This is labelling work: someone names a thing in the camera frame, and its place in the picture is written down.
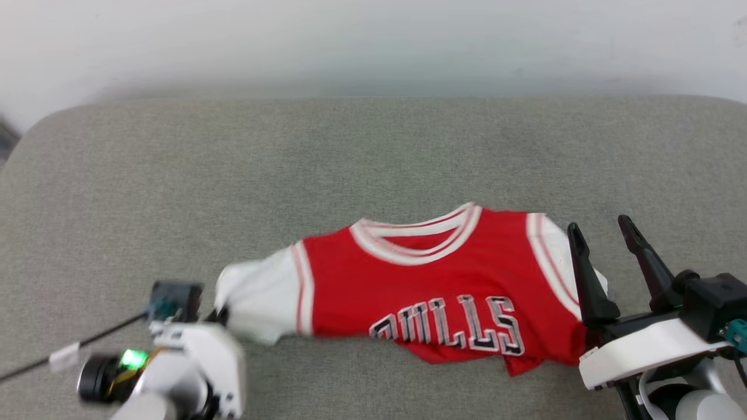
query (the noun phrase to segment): white background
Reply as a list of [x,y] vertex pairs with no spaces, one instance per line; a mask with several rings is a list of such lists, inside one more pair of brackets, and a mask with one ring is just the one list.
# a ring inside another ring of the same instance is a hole
[[0,115],[154,96],[747,102],[746,0],[0,0]]

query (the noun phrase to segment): green light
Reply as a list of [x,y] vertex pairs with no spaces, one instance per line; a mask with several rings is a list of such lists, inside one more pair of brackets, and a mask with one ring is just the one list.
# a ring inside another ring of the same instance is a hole
[[148,353],[137,350],[125,350],[120,359],[120,365],[130,370],[137,370],[145,365],[148,360]]

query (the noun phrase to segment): gray fabric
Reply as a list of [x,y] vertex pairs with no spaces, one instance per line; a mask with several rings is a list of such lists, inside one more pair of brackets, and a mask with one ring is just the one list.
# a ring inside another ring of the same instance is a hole
[[[673,271],[747,278],[747,107],[704,97],[152,100],[54,114],[0,174],[0,371],[139,310],[152,282],[208,283],[361,216],[474,200],[578,222],[624,313],[646,310],[616,216]],[[246,419],[620,419],[551,362],[428,365],[390,343],[244,343]],[[149,348],[142,325],[97,349]],[[747,392],[721,364],[733,395]],[[103,419],[75,369],[0,385],[4,419]]]

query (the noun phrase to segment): clothing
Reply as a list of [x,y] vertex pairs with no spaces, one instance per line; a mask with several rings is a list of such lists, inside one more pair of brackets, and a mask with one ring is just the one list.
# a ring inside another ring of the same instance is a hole
[[423,223],[361,219],[230,265],[217,290],[229,329],[268,344],[366,334],[431,363],[502,355],[511,375],[583,352],[568,239],[538,213],[468,203]]

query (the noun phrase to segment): white collar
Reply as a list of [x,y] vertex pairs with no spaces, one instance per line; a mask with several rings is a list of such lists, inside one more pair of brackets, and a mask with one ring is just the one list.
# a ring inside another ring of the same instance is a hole
[[[398,225],[361,219],[350,227],[350,233],[364,251],[379,259],[398,265],[427,264],[458,250],[477,226],[481,211],[481,207],[467,203],[445,216],[422,223]],[[449,238],[428,250],[413,250],[385,239],[437,235],[452,229]]]

